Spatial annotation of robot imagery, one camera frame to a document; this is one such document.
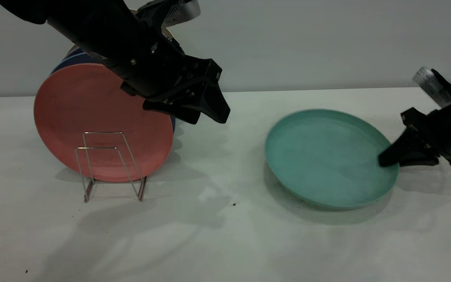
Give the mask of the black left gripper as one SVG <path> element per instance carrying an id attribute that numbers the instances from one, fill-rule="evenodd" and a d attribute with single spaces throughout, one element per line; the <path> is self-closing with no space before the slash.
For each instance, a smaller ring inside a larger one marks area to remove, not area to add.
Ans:
<path id="1" fill-rule="evenodd" d="M 218 83 L 221 74 L 213 59 L 186 55 L 165 37 L 121 38 L 121 89 L 144 98 L 144 110 L 192 125 L 206 114 L 225 124 L 230 107 Z"/>

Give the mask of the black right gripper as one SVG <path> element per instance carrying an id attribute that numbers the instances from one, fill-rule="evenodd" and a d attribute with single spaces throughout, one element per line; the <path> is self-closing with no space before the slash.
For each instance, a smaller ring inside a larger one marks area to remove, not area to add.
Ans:
<path id="1" fill-rule="evenodd" d="M 381 167 L 436 166 L 439 157 L 451 166 L 451 105 L 429 114 L 410 108 L 401 118 L 409 130 L 379 154 Z"/>

